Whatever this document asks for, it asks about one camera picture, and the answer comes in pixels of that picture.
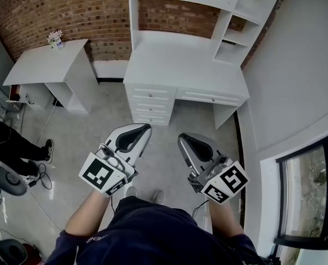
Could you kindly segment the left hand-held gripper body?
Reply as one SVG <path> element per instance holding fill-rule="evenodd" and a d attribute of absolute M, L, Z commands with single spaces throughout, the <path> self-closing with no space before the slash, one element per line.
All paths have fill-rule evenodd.
<path fill-rule="evenodd" d="M 111 197 L 137 175 L 133 166 L 101 144 L 96 153 L 89 154 L 78 176 L 103 196 Z"/>

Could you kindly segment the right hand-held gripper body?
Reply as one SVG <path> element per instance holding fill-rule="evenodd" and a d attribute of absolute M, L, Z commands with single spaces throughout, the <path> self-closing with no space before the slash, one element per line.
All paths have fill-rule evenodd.
<path fill-rule="evenodd" d="M 188 181 L 196 193 L 222 205 L 245 188 L 250 179 L 238 161 L 221 155 L 200 174 L 192 171 Z"/>

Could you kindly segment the person's right forearm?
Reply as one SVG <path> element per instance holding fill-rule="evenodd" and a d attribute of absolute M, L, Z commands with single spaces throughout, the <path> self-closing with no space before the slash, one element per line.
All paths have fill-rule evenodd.
<path fill-rule="evenodd" d="M 214 235 L 229 238 L 244 234 L 242 226 L 235 219 L 234 212 L 229 202 L 218 204 L 209 200 L 212 231 Z"/>

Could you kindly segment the person's left forearm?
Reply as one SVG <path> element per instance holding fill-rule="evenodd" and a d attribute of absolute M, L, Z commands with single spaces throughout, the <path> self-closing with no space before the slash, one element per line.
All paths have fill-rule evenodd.
<path fill-rule="evenodd" d="M 108 232 L 98 233 L 110 201 L 111 198 L 106 198 L 96 190 L 92 191 L 70 217 L 65 229 L 60 232 L 60 237 L 78 245 L 113 243 L 116 238 Z"/>

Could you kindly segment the white desk with hutch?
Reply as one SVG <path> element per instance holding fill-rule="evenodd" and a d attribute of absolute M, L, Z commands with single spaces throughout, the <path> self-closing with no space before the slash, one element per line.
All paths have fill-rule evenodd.
<path fill-rule="evenodd" d="M 140 28 L 139 0 L 129 0 L 132 53 L 124 77 L 131 101 L 173 105 L 178 88 L 237 96 L 242 106 L 249 92 L 241 65 L 277 0 L 170 0 L 218 9 L 209 38 Z M 165 90 L 167 102 L 133 98 L 134 88 Z M 220 127 L 240 106 L 209 103 Z"/>

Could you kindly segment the person's right grey shoe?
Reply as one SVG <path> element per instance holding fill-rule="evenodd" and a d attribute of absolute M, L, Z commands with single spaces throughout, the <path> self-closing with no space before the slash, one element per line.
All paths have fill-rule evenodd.
<path fill-rule="evenodd" d="M 165 200 L 165 193 L 162 190 L 158 190 L 152 198 L 152 202 L 159 205 L 164 205 Z"/>

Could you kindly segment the black framed window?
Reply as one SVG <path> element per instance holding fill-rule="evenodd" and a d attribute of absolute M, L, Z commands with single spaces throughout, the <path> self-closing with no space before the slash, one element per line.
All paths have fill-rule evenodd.
<path fill-rule="evenodd" d="M 276 265 L 297 265 L 306 251 L 328 251 L 328 136 L 276 163 L 281 194 L 272 257 Z"/>

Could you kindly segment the person's dark navy shirt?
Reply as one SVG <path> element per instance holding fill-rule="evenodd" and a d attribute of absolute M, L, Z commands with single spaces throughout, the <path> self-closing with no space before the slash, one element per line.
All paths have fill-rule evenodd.
<path fill-rule="evenodd" d="M 264 265 L 244 234 L 223 238 L 182 209 L 136 197 L 119 202 L 109 226 L 90 237 L 62 231 L 47 265 Z"/>

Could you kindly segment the grey round floor device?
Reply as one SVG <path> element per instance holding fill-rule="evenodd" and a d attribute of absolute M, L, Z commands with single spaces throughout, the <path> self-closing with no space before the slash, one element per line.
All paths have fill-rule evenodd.
<path fill-rule="evenodd" d="M 0 190 L 16 197 L 24 195 L 28 190 L 27 184 L 22 177 L 1 161 Z"/>

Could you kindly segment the white side table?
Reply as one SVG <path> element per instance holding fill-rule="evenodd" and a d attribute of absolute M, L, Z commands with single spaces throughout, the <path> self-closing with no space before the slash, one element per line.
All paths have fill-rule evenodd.
<path fill-rule="evenodd" d="M 80 39 L 65 42 L 62 49 L 45 45 L 23 52 L 4 86 L 19 94 L 20 103 L 35 110 L 44 110 L 56 99 L 70 113 L 89 114 L 100 100 L 86 43 Z"/>

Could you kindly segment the pink flowers in vase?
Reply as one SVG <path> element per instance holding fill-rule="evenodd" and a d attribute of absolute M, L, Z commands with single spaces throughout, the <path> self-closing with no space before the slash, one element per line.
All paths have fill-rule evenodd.
<path fill-rule="evenodd" d="M 56 31 L 52 31 L 48 37 L 47 37 L 47 41 L 50 44 L 51 48 L 58 48 L 58 49 L 62 49 L 64 47 L 63 41 L 62 41 L 62 36 L 64 35 L 63 31 L 60 30 L 56 30 Z"/>

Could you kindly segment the black round floor device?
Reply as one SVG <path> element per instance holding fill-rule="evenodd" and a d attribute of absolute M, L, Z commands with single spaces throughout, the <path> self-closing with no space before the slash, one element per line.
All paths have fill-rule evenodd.
<path fill-rule="evenodd" d="M 0 241 L 0 264 L 22 265 L 28 258 L 28 253 L 22 243 L 14 239 Z"/>

